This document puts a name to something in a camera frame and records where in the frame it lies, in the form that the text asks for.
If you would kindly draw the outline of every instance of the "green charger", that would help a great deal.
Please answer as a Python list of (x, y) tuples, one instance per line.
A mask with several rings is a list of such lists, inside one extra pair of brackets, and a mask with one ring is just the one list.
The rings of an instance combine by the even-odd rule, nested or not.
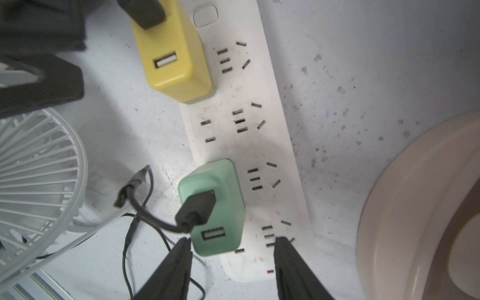
[(180, 180), (178, 191), (182, 204), (193, 195), (212, 191), (215, 195), (215, 206), (207, 223), (195, 226), (190, 233), (199, 255), (225, 253), (240, 246), (245, 202), (233, 161), (221, 159), (198, 167)]

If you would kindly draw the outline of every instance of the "white power strip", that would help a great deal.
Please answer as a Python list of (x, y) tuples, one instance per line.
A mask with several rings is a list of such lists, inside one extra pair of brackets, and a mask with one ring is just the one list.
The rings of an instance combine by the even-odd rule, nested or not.
[(315, 246), (257, 2), (195, 2), (182, 4), (200, 27), (216, 93), (181, 104), (183, 122), (196, 166), (233, 160), (246, 205), (241, 245), (220, 258), (235, 281), (272, 279), (275, 236), (306, 262)]

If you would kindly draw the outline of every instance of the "black usb plug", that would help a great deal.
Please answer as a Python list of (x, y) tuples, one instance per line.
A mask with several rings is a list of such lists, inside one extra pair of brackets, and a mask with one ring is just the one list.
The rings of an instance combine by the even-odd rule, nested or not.
[(175, 221), (179, 227), (186, 228), (186, 232), (191, 232), (194, 226), (203, 225), (208, 221), (215, 202), (214, 191), (191, 195), (177, 212)]

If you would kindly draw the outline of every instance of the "cable connector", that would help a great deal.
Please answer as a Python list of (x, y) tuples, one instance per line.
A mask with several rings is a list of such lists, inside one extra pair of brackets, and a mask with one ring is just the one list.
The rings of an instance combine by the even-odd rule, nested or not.
[(175, 221), (178, 226), (185, 228), (186, 232), (190, 233), (194, 226), (207, 223), (215, 202), (214, 191), (191, 195), (175, 215)]
[(145, 177), (147, 175), (147, 171), (150, 169), (149, 165), (146, 165), (143, 169), (136, 172), (135, 175), (127, 182), (127, 184), (122, 187), (117, 195), (117, 200), (113, 204), (116, 207), (123, 207), (125, 202), (127, 202), (127, 188), (131, 187), (134, 190), (145, 181)]

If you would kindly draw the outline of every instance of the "usb port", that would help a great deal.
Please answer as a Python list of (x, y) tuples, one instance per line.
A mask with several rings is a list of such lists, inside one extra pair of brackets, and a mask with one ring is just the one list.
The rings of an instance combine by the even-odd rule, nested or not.
[(177, 54), (175, 52), (172, 52), (170, 54), (162, 56), (159, 59), (154, 60), (153, 62), (155, 64), (155, 68), (158, 69), (174, 61), (177, 61)]
[(225, 230), (223, 229), (223, 227), (202, 231), (202, 237), (204, 240), (209, 240), (209, 239), (214, 239), (214, 238), (219, 238), (224, 236), (225, 236)]

